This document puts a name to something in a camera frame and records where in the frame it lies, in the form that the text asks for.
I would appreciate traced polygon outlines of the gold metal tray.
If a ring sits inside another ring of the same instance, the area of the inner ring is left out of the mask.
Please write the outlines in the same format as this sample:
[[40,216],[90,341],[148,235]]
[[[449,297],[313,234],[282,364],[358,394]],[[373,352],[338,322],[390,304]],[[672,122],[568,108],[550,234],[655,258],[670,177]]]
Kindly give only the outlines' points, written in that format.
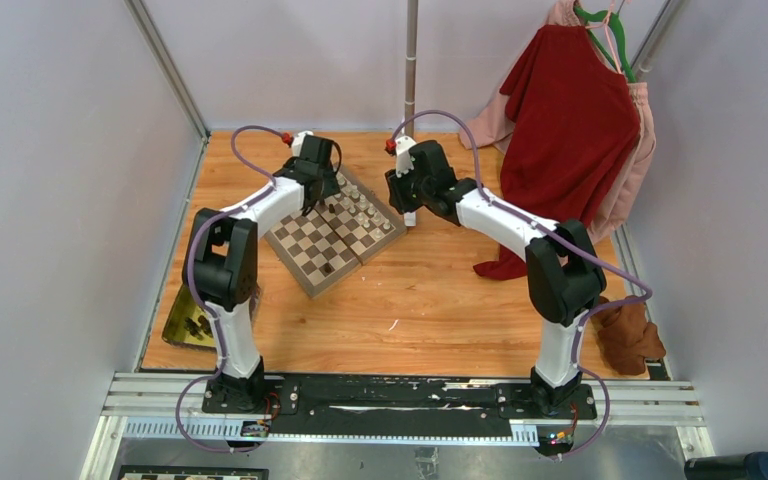
[[190,289],[181,285],[167,316],[161,337],[169,345],[196,351],[215,351],[211,322],[193,300]]

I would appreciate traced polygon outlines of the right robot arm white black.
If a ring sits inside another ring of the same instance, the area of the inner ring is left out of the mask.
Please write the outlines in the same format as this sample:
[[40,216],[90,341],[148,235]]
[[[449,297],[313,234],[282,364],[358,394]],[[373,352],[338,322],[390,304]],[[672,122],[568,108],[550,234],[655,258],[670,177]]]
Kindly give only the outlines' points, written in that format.
[[389,203],[399,213],[421,208],[486,235],[527,268],[528,294],[543,319],[538,359],[522,404],[544,417],[572,407],[579,388],[585,316],[597,306],[606,277],[584,226],[533,216],[500,199],[472,178],[457,178],[442,146],[409,136],[389,139],[396,160],[385,179]]

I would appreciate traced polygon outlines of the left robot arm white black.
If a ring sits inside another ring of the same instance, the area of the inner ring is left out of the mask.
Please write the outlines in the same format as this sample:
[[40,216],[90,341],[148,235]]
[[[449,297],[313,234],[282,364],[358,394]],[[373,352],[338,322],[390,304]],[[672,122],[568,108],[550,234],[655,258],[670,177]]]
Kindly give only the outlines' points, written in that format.
[[336,141],[309,131],[282,139],[291,155],[264,186],[220,210],[204,208],[194,218],[182,275],[215,342],[217,365],[206,379],[207,412],[256,413],[273,398],[252,328],[258,244],[281,220],[309,212],[337,191],[342,149]]

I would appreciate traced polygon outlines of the wooden folding chess board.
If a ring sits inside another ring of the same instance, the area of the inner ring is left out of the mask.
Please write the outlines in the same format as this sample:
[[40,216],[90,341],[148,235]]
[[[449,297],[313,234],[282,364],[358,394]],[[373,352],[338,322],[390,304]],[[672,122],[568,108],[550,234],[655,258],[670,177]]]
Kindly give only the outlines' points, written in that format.
[[[307,216],[291,214],[266,241],[303,291],[315,298],[367,264],[407,231],[395,213],[348,169],[337,173],[340,191]],[[328,211],[333,204],[336,214]],[[329,263],[333,271],[324,274]]]

